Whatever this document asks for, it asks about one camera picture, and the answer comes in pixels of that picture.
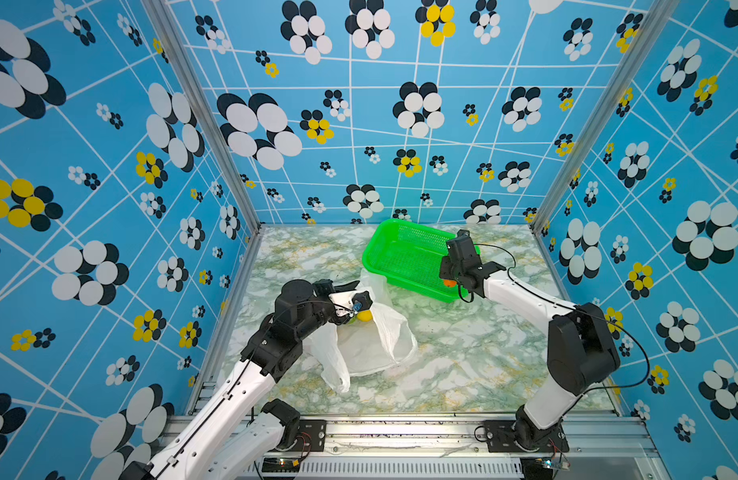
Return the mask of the white plastic bag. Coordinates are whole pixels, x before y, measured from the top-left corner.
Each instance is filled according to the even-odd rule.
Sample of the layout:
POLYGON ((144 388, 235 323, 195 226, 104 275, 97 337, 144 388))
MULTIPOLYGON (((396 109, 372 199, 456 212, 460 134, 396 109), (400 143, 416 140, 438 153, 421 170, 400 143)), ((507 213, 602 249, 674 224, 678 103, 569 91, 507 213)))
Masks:
POLYGON ((349 391, 354 377, 368 376, 410 362, 418 343, 408 319, 390 299, 385 277, 361 271, 356 292, 368 291, 372 322, 328 323, 303 341, 304 352, 322 366, 321 377, 337 394, 349 391))

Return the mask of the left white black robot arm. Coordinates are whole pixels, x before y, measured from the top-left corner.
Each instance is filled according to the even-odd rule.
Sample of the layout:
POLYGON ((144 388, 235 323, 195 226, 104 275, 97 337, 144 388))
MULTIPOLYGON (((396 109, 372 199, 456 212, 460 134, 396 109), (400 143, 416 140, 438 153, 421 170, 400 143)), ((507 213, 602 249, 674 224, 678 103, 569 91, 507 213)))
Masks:
POLYGON ((285 283, 239 362, 191 422, 153 459, 132 461, 124 479, 233 479, 276 447, 295 442, 299 413, 274 400, 247 427, 252 408, 302 355, 304 340, 327 324, 348 323, 371 309, 374 292, 354 281, 285 283))

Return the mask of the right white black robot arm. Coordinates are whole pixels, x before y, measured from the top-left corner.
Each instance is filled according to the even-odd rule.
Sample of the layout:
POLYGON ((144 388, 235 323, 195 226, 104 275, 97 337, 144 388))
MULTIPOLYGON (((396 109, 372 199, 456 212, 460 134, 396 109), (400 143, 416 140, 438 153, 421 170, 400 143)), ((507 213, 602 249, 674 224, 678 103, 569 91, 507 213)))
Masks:
POLYGON ((479 296, 499 303, 546 335, 548 377, 519 407, 513 427, 515 443, 525 451, 548 444, 563 417, 621 365, 609 322, 597 305, 552 297, 508 267, 484 262, 467 230, 446 241, 439 277, 466 290, 469 300, 479 296))

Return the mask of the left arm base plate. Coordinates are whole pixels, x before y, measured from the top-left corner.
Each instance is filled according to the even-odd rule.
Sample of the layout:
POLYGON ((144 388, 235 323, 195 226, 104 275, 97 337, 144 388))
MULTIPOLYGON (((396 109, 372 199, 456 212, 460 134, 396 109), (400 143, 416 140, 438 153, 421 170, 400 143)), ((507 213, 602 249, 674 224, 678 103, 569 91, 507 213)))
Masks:
POLYGON ((300 419, 284 427, 279 443, 274 447, 281 452, 323 452, 327 422, 321 419, 300 419))

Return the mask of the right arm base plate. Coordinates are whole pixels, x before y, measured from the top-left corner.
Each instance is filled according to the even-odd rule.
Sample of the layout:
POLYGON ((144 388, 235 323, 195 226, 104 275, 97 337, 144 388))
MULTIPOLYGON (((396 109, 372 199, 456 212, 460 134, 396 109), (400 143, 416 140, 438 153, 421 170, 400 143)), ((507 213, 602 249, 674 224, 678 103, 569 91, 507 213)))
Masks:
POLYGON ((490 453, 551 454, 570 451, 567 436, 558 422, 537 429, 528 421, 487 420, 480 425, 490 453))

